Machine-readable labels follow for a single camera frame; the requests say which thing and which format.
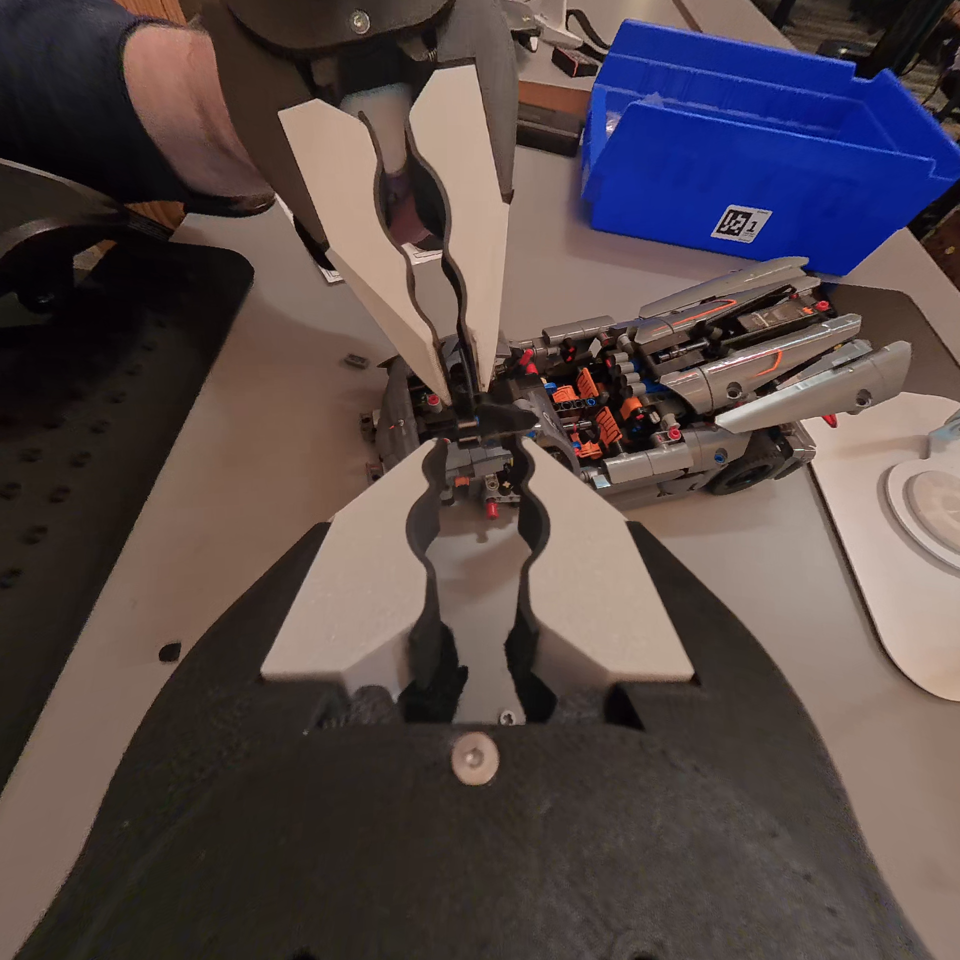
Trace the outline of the black flat box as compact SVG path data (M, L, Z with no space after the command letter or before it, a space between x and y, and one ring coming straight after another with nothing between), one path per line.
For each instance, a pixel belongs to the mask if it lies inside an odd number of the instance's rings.
M580 148L583 130L583 119L573 113L528 102L518 105L518 147L573 158Z

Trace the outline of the light grey angular object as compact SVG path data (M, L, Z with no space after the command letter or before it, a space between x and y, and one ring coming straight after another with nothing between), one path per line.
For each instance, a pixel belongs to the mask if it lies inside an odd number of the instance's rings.
M584 40L568 29L567 1L500 1L513 40L531 53L540 42L558 49L579 48Z

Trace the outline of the person's left forearm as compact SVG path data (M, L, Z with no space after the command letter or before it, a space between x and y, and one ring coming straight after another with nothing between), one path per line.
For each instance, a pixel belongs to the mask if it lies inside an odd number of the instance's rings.
M1 156L123 203L192 193L138 118L124 53L173 24L113 1L1 3Z

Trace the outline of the grey lego car model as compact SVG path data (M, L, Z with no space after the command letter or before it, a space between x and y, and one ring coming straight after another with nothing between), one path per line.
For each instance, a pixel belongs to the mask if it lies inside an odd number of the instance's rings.
M643 306L500 339L493 402L534 417L526 436L604 498L715 497L815 457L803 422L836 426L898 396L909 342L874 348L807 258L726 273Z

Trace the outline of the blue plastic bin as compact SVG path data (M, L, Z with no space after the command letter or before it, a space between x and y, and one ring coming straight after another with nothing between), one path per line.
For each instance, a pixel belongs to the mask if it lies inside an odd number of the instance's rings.
M639 20L594 80L581 162L596 231L838 277L959 176L889 71Z

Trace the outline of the black lego piece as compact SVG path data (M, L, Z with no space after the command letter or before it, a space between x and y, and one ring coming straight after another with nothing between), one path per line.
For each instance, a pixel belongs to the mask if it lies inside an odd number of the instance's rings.
M511 437L525 436L534 431L539 423L538 414L515 403L482 402L477 406L473 419L457 421L449 441L461 447L499 443Z

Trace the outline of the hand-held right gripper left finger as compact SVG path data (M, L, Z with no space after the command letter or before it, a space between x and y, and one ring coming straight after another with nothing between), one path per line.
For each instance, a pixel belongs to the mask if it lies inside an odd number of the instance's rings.
M427 441L334 515L263 660L264 680L381 688L408 720L453 720L469 670L427 557L449 450Z

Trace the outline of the white rounded board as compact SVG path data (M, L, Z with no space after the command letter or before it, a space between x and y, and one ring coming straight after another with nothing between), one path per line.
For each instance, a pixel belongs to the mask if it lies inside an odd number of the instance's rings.
M915 686L959 700L959 570L928 556L890 510L885 478L925 458L928 436L958 410L939 395L903 392L831 428L806 425L812 472L879 643Z

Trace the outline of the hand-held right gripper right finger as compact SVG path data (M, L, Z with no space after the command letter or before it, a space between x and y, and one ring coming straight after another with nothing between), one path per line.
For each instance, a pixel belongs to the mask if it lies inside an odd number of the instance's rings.
M623 683L689 683L694 666L616 508L531 438L521 468L517 529L529 548L515 612L515 693L544 723L562 699Z

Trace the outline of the black perforated board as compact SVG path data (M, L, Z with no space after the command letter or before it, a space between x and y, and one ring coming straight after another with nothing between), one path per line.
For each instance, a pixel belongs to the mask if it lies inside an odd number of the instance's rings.
M118 245L53 314L2 329L2 786L254 276L230 249Z

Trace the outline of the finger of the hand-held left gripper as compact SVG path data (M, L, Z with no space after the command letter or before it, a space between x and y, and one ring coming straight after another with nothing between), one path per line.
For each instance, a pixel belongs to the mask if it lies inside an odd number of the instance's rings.
M328 242L328 258L400 356L442 403L450 375L413 293L411 264L378 206L382 162L366 122L312 100L278 114Z
M438 187L443 254L459 298L459 328L476 392L493 376L510 205L500 191L481 87L473 63L436 69L409 113L414 158Z

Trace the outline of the person's left hand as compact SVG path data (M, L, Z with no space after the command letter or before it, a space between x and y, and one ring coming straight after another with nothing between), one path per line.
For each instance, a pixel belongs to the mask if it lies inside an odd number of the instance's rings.
M205 31L138 26L126 41L123 66L144 130L191 191L235 199L274 195L234 129Z

